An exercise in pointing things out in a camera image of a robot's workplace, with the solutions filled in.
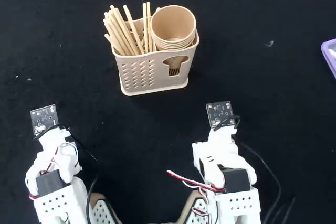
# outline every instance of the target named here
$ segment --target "purple container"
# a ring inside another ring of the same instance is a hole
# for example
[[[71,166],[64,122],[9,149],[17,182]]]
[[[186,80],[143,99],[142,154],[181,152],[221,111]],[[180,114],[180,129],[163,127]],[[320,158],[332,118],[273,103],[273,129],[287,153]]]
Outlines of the purple container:
[[[336,39],[326,41],[322,44],[321,50],[332,73],[336,78]]]

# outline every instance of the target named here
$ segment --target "black table surface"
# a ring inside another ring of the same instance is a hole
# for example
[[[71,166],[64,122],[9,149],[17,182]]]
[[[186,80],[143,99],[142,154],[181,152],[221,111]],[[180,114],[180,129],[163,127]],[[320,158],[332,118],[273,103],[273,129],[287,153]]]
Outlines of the black table surface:
[[[184,89],[126,97],[104,39],[103,13],[127,4],[179,4],[197,19],[200,45]],[[288,223],[336,217],[336,82],[321,44],[336,37],[333,0],[0,0],[2,223],[37,223],[25,173],[41,150],[29,111],[55,103],[101,162],[95,191],[123,223],[175,221],[190,193],[166,174],[200,179],[191,143],[207,139],[205,104],[231,100],[238,139],[256,150],[297,200]],[[262,212],[277,187],[253,154]],[[95,166],[80,153],[87,186]]]

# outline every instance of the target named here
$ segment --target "paper cup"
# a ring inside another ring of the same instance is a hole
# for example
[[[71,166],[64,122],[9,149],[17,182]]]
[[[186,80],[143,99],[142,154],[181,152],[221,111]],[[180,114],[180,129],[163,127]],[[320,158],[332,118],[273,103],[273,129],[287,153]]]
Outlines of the paper cup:
[[[152,16],[151,32],[158,47],[180,49],[188,46],[195,38],[196,19],[183,6],[165,6]]]

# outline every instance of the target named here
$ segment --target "utensil holder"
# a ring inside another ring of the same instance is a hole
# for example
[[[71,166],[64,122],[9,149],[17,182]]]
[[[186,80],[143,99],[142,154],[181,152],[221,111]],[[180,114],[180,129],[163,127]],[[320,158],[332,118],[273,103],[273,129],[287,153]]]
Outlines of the utensil holder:
[[[134,21],[139,35],[143,34],[143,19]],[[191,46],[176,51],[155,51],[143,55],[119,55],[112,45],[117,62],[121,91],[128,96],[170,89],[180,89],[188,84],[188,74],[200,38],[196,31]],[[185,56],[179,68],[170,68],[164,61]]]

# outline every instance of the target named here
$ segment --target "keyhole-shaped cutout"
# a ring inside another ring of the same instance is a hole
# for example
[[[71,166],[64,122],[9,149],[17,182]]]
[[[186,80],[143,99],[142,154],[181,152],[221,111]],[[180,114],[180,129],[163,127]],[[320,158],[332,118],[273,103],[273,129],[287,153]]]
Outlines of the keyhole-shaped cutout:
[[[180,74],[181,64],[189,59],[188,56],[174,56],[163,61],[169,66],[169,76],[178,76]]]

